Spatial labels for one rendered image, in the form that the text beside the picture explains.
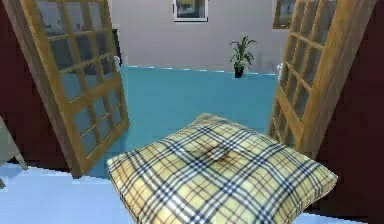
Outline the yellow plaid cushion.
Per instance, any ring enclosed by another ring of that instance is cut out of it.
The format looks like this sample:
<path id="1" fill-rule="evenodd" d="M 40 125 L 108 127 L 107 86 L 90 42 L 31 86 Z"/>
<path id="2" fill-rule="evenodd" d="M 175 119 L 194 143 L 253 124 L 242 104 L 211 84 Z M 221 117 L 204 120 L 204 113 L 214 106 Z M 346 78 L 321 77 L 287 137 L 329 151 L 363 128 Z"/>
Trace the yellow plaid cushion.
<path id="1" fill-rule="evenodd" d="M 338 181 L 295 149 L 209 113 L 107 165 L 135 224 L 292 224 Z"/>

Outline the green house plant black pot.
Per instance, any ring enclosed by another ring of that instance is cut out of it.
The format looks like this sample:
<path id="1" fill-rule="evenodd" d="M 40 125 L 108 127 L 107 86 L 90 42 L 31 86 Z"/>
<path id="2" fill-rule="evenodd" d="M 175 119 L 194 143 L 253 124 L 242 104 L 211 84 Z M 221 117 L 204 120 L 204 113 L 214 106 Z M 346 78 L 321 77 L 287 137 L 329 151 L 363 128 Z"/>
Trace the green house plant black pot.
<path id="1" fill-rule="evenodd" d="M 241 78 L 245 65 L 251 65 L 254 60 L 253 54 L 247 50 L 250 44 L 256 44 L 256 41 L 250 39 L 248 36 L 244 36 L 240 41 L 235 40 L 230 42 L 234 50 L 230 62 L 233 64 L 236 78 Z"/>

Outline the white framed window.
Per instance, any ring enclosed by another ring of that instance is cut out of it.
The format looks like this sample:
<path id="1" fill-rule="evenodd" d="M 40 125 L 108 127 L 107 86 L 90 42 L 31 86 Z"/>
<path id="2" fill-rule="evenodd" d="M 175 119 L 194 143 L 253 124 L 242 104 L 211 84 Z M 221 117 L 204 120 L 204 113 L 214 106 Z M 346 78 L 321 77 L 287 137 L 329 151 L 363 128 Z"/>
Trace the white framed window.
<path id="1" fill-rule="evenodd" d="M 209 0 L 173 0 L 175 22 L 207 22 Z"/>

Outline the wooden glazed room door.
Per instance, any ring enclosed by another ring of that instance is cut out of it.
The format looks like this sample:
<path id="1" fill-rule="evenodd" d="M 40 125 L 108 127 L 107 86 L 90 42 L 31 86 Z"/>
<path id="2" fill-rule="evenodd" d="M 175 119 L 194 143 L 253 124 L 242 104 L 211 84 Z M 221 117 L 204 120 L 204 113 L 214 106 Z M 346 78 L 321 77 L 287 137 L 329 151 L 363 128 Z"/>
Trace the wooden glazed room door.
<path id="1" fill-rule="evenodd" d="M 1 0 L 74 178 L 128 129 L 108 0 Z"/>
<path id="2" fill-rule="evenodd" d="M 314 159 L 379 0 L 296 0 L 268 134 Z"/>

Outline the wooden framed window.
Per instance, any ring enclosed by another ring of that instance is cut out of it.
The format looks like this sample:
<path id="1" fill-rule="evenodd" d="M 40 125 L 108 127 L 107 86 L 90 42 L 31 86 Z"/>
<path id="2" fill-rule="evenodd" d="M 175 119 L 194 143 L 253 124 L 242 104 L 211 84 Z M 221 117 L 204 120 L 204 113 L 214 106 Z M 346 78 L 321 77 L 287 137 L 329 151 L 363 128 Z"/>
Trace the wooden framed window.
<path id="1" fill-rule="evenodd" d="M 289 29 L 296 0 L 276 0 L 273 20 L 274 29 Z"/>

